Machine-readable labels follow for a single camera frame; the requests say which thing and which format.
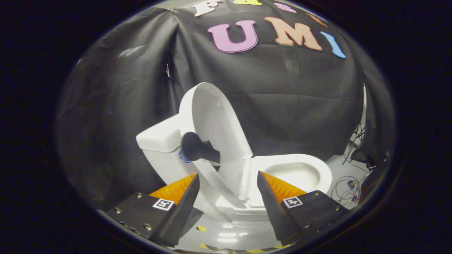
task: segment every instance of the pink letter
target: pink letter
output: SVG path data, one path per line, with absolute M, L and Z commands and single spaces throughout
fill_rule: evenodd
M 242 27 L 245 33 L 245 40 L 239 43 L 231 42 L 231 39 L 229 39 L 228 24 L 217 25 L 207 31 L 212 33 L 213 42 L 218 50 L 226 53 L 241 52 L 252 49 L 257 44 L 257 35 L 253 27 L 255 23 L 254 20 L 242 20 L 236 23 L 236 25 Z
M 283 10 L 286 10 L 286 11 L 290 11 L 290 12 L 293 12 L 293 13 L 297 13 L 296 10 L 290 8 L 290 7 L 287 6 L 287 5 L 283 5 L 283 4 L 280 4 L 280 3 L 275 3 L 275 5 L 276 5 L 278 8 L 280 8 L 280 9 L 283 9 Z

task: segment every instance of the toilet seat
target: toilet seat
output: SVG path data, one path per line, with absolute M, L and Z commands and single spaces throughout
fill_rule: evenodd
M 259 171 L 271 174 L 305 192 L 327 193 L 332 174 L 328 165 L 317 157 L 305 154 L 256 156 L 251 159 L 250 183 L 257 182 Z M 251 207 L 264 205 L 256 184 L 248 188 Z

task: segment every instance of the toilet tank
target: toilet tank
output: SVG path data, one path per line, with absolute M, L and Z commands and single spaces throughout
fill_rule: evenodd
M 195 165 L 181 154 L 179 115 L 174 115 L 137 135 L 138 146 L 166 184 L 198 173 Z M 215 207 L 220 194 L 200 174 L 200 190 L 193 207 L 220 221 L 229 221 Z

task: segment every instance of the white toilet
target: white toilet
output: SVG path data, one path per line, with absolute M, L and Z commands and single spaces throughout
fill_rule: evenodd
M 220 168 L 205 159 L 189 161 L 181 139 L 187 132 L 210 141 L 220 152 Z M 306 192 L 327 193 L 331 170 L 322 160 L 304 154 L 253 157 L 239 120 L 226 96 L 210 83 L 200 83 L 182 98 L 179 114 L 137 135 L 152 167 L 169 184 L 199 173 L 194 207 L 222 221 L 268 220 L 257 188 L 257 174 L 267 172 Z

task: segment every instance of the black backdrop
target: black backdrop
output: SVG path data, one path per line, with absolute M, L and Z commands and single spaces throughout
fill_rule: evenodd
M 382 96 L 387 82 L 349 35 L 333 22 L 326 28 L 303 11 L 262 3 L 224 2 L 197 18 L 190 5 L 174 11 L 149 8 L 80 56 L 61 93 L 55 144 L 71 184 L 90 205 L 109 210 L 134 192 L 163 187 L 135 137 L 177 113 L 185 92 L 201 82 L 228 97 L 254 156 L 300 153 L 328 160 L 342 155 L 361 119 L 363 83 L 368 119 L 374 108 L 389 119 L 368 122 L 368 136 L 393 122 L 384 108 L 391 100 Z M 323 50 L 280 46 L 267 16 L 309 25 Z M 257 45 L 233 54 L 217 50 L 207 30 L 242 19 L 256 20 Z M 237 28 L 229 30 L 232 41 L 244 40 Z M 335 37 L 346 59 L 333 54 L 321 31 Z M 378 104 L 370 103 L 376 99 Z M 393 139 L 391 128 L 383 131 L 380 140 Z
M 5 79 L 5 94 L 11 91 L 13 97 L 7 101 L 20 106 L 18 111 L 4 114 L 13 123 L 3 126 L 12 127 L 5 130 L 14 138 L 15 145 L 9 150 L 18 149 L 17 156 L 8 158 L 12 165 L 4 172 L 12 176 L 9 182 L 14 186 L 5 195 L 13 202 L 25 200 L 12 211 L 18 218 L 6 222 L 7 235 L 18 236 L 20 241 L 10 242 L 6 248 L 48 253 L 132 250 L 98 231 L 85 204 L 64 182 L 61 172 L 55 171 L 58 164 L 51 149 L 50 123 L 59 89 L 74 60 L 103 32 L 146 5 L 144 1 L 79 1 L 3 8 L 9 35 L 7 53 L 14 53 L 8 58 L 12 70 Z M 439 207 L 446 201 L 438 193 L 446 193 L 442 186 L 447 185 L 438 184 L 435 175 L 446 172 L 437 166 L 445 156 L 431 148 L 441 144 L 444 135 L 444 120 L 434 120 L 442 119 L 441 94 L 451 68 L 447 50 L 450 20 L 440 11 L 450 7 L 440 2 L 405 5 L 384 0 L 360 4 L 317 1 L 313 7 L 318 5 L 348 24 L 351 34 L 366 46 L 394 84 L 402 112 L 401 139 L 408 148 L 405 170 L 383 207 L 318 253 L 444 252 L 438 243 L 446 237 L 446 217 Z

